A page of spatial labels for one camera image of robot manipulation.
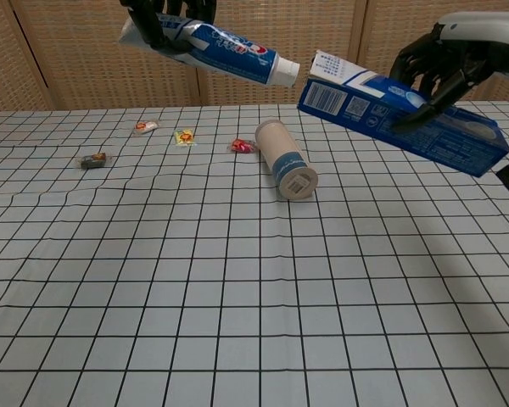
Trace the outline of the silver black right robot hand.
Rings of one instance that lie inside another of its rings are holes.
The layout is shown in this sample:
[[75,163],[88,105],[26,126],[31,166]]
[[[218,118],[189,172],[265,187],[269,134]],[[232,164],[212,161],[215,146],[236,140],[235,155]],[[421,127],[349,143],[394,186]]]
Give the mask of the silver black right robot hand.
[[446,14],[433,29],[396,56],[389,77],[418,91],[426,102],[397,120],[392,130],[414,131],[437,118],[494,74],[509,79],[509,12]]

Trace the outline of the dark wrapped candy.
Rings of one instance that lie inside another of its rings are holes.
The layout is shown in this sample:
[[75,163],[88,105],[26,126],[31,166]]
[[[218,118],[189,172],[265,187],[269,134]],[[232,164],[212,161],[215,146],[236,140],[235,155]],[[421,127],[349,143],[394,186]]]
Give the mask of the dark wrapped candy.
[[81,156],[77,159],[77,164],[83,170],[101,169],[112,159],[112,157],[104,152]]

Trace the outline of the blue white toothpaste box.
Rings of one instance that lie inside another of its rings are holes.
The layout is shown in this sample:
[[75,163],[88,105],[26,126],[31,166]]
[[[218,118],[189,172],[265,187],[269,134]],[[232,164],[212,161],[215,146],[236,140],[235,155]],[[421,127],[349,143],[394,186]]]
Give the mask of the blue white toothpaste box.
[[414,131],[393,131],[424,102],[415,89],[318,50],[298,108],[471,176],[482,176],[509,153],[495,121],[457,107]]

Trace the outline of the woven bamboo folding screen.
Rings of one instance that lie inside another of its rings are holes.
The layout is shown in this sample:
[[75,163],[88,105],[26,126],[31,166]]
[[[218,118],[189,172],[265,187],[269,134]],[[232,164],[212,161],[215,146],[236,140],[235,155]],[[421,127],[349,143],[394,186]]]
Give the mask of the woven bamboo folding screen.
[[[217,0],[216,24],[300,66],[316,50],[381,74],[456,11],[509,0]],[[262,86],[120,45],[119,0],[0,0],[0,111],[296,103],[302,87]]]

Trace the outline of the yellow wrapped candy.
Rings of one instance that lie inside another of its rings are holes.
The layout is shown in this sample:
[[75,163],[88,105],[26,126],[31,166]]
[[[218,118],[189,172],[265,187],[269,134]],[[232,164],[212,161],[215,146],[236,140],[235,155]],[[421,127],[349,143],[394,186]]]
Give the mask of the yellow wrapped candy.
[[194,131],[192,129],[176,130],[173,133],[173,137],[175,139],[175,144],[181,148],[191,147],[196,144]]

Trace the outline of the blue white toothpaste tube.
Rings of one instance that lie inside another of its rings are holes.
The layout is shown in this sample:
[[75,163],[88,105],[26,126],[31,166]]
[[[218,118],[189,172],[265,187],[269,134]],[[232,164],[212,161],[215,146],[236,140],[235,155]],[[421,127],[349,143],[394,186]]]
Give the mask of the blue white toothpaste tube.
[[164,36],[192,47],[171,58],[265,86],[291,87],[299,64],[281,57],[277,51],[252,42],[201,20],[157,15]]

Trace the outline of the red wrapped candy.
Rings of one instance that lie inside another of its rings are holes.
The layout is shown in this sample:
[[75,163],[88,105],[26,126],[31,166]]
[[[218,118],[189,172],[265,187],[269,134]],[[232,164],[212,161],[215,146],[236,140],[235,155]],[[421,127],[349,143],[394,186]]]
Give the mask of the red wrapped candy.
[[235,138],[230,142],[229,150],[233,153],[255,153],[257,147],[250,140]]

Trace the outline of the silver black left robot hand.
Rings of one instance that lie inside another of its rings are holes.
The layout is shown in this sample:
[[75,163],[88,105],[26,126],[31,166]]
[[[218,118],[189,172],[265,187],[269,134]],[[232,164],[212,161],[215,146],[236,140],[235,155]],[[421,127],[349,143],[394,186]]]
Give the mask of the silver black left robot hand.
[[127,8],[134,25],[142,39],[154,51],[166,57],[189,53],[193,46],[183,40],[173,40],[165,36],[157,14],[179,16],[186,7],[186,16],[205,23],[215,21],[217,0],[120,0]]

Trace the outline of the light blue checkered tablecloth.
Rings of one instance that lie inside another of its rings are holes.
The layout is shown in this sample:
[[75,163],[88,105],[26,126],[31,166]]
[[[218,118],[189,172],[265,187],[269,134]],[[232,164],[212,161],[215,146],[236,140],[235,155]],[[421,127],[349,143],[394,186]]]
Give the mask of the light blue checkered tablecloth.
[[285,104],[1,112],[0,407],[509,407],[509,194]]

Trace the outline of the beige canister with blue band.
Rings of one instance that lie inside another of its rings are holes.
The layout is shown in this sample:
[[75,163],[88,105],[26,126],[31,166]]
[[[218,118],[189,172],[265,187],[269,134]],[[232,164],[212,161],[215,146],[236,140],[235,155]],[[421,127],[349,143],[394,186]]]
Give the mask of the beige canister with blue band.
[[255,141],[284,198],[300,200],[312,195],[318,184],[318,174],[280,120],[260,123]]

